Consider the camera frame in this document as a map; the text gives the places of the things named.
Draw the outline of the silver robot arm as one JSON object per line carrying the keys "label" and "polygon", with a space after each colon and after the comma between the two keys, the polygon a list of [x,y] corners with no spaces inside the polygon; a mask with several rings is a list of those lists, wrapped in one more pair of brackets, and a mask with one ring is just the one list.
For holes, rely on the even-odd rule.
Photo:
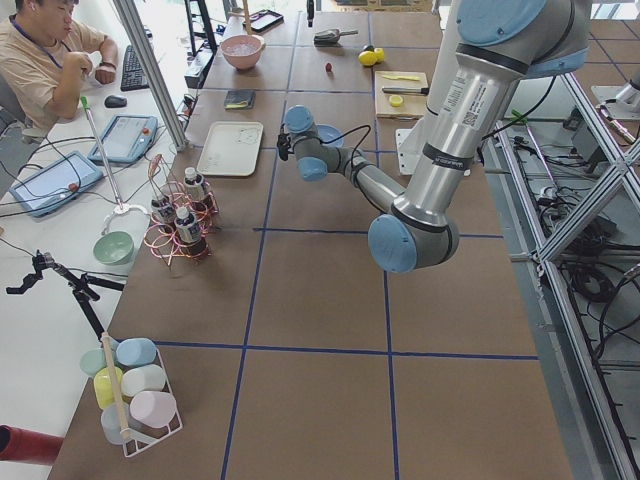
{"label": "silver robot arm", "polygon": [[415,125],[423,145],[407,186],[357,148],[321,141],[311,112],[287,110],[277,147],[300,176],[338,173],[381,212],[368,231],[372,257],[387,272],[406,273],[451,258],[459,231],[446,211],[477,147],[504,114],[523,79],[579,69],[587,58],[589,1],[454,1],[448,15],[428,109]]}

